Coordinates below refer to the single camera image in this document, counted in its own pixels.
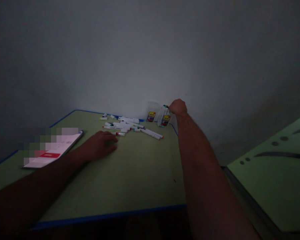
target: packaging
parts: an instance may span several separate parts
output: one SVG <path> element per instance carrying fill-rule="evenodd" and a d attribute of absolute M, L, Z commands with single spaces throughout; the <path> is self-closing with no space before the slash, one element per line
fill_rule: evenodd
<path fill-rule="evenodd" d="M 163 105 L 158 113 L 158 127 L 165 127 L 169 124 L 169 121 L 171 119 L 172 113 L 169 110 L 168 105 Z"/>
<path fill-rule="evenodd" d="M 158 113 L 160 110 L 160 104 L 155 101 L 148 101 L 146 106 L 145 120 L 147 122 L 153 122 L 158 119 Z"/>

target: left hand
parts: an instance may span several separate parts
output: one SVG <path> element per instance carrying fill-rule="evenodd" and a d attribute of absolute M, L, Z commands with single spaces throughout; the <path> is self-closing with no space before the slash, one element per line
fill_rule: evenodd
<path fill-rule="evenodd" d="M 118 139 L 110 132 L 99 131 L 73 150 L 72 153 L 85 161 L 98 160 L 117 149 L 116 145 L 107 146 L 109 141 L 117 142 Z"/>

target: right hand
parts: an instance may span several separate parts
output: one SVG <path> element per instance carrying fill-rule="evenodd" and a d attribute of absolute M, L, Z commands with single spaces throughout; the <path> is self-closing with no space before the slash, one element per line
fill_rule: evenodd
<path fill-rule="evenodd" d="M 180 98 L 174 100 L 169 106 L 169 110 L 175 114 L 176 116 L 182 116 L 187 114 L 188 109 L 186 103 L 182 101 Z"/>

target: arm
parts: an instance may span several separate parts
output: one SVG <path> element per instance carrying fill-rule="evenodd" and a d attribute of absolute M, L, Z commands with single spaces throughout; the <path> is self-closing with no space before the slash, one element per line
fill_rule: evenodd
<path fill-rule="evenodd" d="M 99 131 L 80 147 L 0 191 L 0 238 L 17 236 L 30 228 L 85 163 L 116 149 L 107 141 L 118 140 Z"/>
<path fill-rule="evenodd" d="M 204 133 L 181 99 L 169 109 L 177 117 L 179 149 L 194 239 L 259 239 Z"/>

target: forearm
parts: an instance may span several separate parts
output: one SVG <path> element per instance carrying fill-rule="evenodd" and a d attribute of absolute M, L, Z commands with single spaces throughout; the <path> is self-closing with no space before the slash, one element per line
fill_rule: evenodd
<path fill-rule="evenodd" d="M 177 116 L 177 121 L 194 238 L 257 238 L 204 133 L 188 114 Z"/>
<path fill-rule="evenodd" d="M 0 237 L 30 228 L 85 163 L 75 151 L 0 191 Z"/>

